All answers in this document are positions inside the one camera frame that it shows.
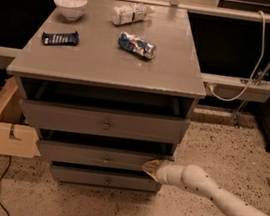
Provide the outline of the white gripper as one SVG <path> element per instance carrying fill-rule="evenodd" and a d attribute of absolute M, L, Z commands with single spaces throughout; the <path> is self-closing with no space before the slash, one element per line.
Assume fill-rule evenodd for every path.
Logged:
<path fill-rule="evenodd" d="M 183 174 L 184 166 L 175 164 L 168 160 L 150 160 L 146 161 L 142 170 L 152 177 L 154 180 L 160 182 L 160 184 L 166 184 L 170 186 L 181 186 L 181 176 Z"/>

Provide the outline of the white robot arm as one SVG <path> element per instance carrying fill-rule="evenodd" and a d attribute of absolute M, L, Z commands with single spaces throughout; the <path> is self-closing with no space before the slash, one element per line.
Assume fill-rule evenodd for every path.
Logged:
<path fill-rule="evenodd" d="M 162 185 L 179 187 L 210 200 L 225 216 L 267 216 L 239 197 L 221 188 L 199 166 L 176 164 L 168 160 L 145 162 L 142 169 Z"/>

